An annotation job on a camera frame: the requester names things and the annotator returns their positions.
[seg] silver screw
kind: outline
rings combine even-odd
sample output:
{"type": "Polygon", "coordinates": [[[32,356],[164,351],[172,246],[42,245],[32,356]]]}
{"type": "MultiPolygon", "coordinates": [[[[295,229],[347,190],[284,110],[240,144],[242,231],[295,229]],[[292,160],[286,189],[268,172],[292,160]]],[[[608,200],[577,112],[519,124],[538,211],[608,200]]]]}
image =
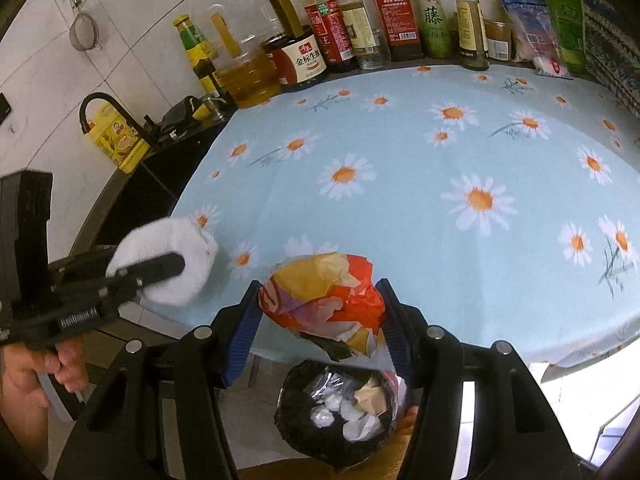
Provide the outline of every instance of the silver screw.
{"type": "Polygon", "coordinates": [[[211,337],[211,334],[213,334],[213,330],[211,329],[211,327],[206,325],[199,326],[196,330],[193,331],[193,336],[196,339],[206,339],[208,337],[211,337]]]}
{"type": "Polygon", "coordinates": [[[427,328],[427,335],[431,339],[442,339],[444,337],[444,329],[441,326],[431,325],[427,328]]]}
{"type": "Polygon", "coordinates": [[[125,346],[125,350],[130,354],[135,354],[136,352],[140,352],[142,349],[142,341],[139,339],[132,339],[125,346]]]}
{"type": "Polygon", "coordinates": [[[511,350],[513,350],[513,348],[511,348],[511,345],[506,341],[496,341],[495,349],[502,355],[509,355],[511,353],[511,350]]]}

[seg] patterned fabric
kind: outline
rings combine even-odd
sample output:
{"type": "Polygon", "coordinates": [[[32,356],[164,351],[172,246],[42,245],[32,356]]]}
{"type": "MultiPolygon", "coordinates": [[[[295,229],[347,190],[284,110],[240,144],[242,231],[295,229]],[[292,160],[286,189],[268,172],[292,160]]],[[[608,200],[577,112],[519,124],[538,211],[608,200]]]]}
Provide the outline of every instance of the patterned fabric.
{"type": "MultiPolygon", "coordinates": [[[[460,340],[584,361],[640,331],[638,121],[602,86],[492,66],[389,70],[236,113],[173,216],[220,244],[189,327],[300,254],[373,264],[460,340]]],[[[254,352],[321,358],[263,318],[254,352]]]]}
{"type": "Polygon", "coordinates": [[[586,67],[640,119],[640,50],[607,0],[583,0],[586,67]]]}

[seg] person's arm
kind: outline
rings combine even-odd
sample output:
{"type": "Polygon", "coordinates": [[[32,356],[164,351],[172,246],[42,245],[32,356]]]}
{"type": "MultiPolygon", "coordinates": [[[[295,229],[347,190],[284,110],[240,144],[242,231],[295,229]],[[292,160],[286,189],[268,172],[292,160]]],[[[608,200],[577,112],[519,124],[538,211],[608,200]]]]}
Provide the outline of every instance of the person's arm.
{"type": "Polygon", "coordinates": [[[82,340],[65,341],[58,355],[30,351],[23,344],[1,349],[4,364],[0,377],[0,415],[27,457],[43,469],[49,458],[47,408],[49,399],[40,387],[36,373],[55,374],[70,392],[79,392],[88,382],[82,340]]]}

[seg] tile wall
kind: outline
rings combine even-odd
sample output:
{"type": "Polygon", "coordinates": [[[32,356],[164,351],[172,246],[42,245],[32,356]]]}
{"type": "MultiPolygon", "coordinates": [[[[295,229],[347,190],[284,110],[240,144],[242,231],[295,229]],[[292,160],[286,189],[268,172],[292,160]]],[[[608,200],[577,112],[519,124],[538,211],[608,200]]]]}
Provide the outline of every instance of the tile wall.
{"type": "MultiPolygon", "coordinates": [[[[93,91],[115,95],[139,121],[154,120],[185,95],[203,93],[172,21],[191,14],[206,33],[204,9],[246,0],[82,0],[100,29],[102,50],[76,52],[68,41],[68,0],[28,0],[0,41],[0,92],[13,112],[0,125],[0,174],[23,167],[54,173],[49,257],[68,254],[114,165],[78,125],[78,106],[93,91]]],[[[293,0],[303,15],[300,0],[293,0]]],[[[452,15],[454,0],[443,0],[452,15]]],[[[498,0],[482,0],[499,19],[498,0]]]]}

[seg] yellow container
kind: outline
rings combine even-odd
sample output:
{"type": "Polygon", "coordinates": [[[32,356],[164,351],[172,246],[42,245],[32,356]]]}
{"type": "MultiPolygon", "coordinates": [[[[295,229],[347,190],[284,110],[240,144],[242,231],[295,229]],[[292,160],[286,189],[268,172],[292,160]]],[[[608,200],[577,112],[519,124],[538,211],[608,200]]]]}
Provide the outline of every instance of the yellow container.
{"type": "Polygon", "coordinates": [[[136,169],[149,150],[149,145],[131,128],[125,118],[109,103],[105,103],[93,117],[94,127],[89,131],[90,139],[124,173],[136,169]]]}

